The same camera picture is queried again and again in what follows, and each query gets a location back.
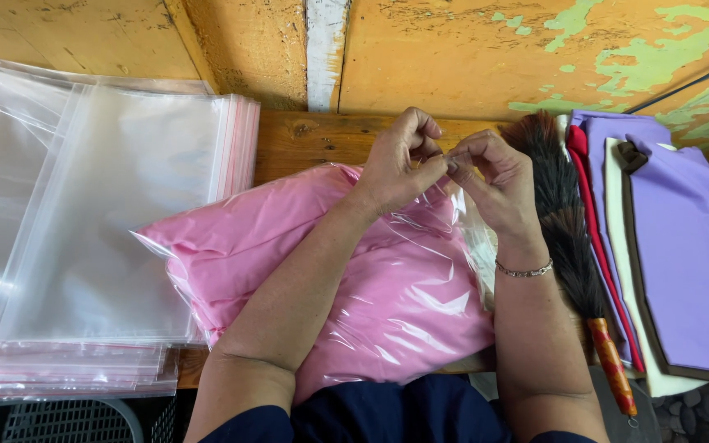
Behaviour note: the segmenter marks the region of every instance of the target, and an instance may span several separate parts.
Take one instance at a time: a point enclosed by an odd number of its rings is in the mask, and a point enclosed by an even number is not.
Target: pink cloth in bag
[[[360,168],[327,164],[139,229],[213,345]],[[345,381],[407,383],[494,342],[443,180],[362,237],[297,372],[295,404]]]

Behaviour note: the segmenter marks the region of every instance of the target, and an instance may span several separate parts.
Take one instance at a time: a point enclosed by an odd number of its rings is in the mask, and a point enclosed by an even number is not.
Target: silver bracelet
[[[508,274],[510,277],[537,277],[539,275],[546,274],[546,272],[548,272],[549,269],[551,269],[551,265],[553,264],[551,261],[551,258],[549,258],[549,263],[545,267],[542,267],[538,270],[528,270],[526,272],[518,272],[515,270],[505,269],[502,265],[499,264],[499,262],[497,260],[494,260],[494,263],[497,265],[497,269],[504,272],[505,274]]]

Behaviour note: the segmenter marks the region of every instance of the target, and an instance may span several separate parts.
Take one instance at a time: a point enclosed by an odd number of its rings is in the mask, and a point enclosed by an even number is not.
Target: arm
[[[358,184],[325,215],[248,300],[204,364],[185,441],[199,441],[237,414],[263,405],[289,412],[295,372],[330,312],[363,233],[448,169],[427,114],[405,111],[380,133]],[[411,159],[432,157],[419,169]]]
[[[458,167],[452,178],[473,198],[497,233],[497,259],[517,271],[546,266],[549,253],[535,210],[532,162],[493,131],[462,140],[483,174]],[[584,353],[554,274],[510,277],[496,273],[497,386],[507,422],[519,441],[565,430],[606,442]]]

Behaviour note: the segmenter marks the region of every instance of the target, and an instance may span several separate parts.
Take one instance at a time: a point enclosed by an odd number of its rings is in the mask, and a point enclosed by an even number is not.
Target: dark blue clothing
[[[323,388],[292,409],[260,406],[228,420],[202,443],[376,441],[509,443],[505,421],[461,377],[431,374],[406,386],[355,381]],[[594,443],[547,432],[533,443]]]

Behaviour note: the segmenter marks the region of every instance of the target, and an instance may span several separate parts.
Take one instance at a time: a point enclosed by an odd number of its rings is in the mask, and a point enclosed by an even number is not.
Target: wooden table
[[[305,112],[262,110],[254,185],[298,173],[326,162],[360,165],[366,162],[374,137],[394,118],[388,116],[350,116]],[[459,140],[487,128],[497,130],[497,121],[439,120],[443,135],[438,141],[444,151]],[[571,321],[588,359],[592,355],[589,334],[581,317],[572,309]],[[207,352],[182,350],[179,388],[196,388]],[[493,371],[494,348],[449,364],[439,372],[461,374]]]

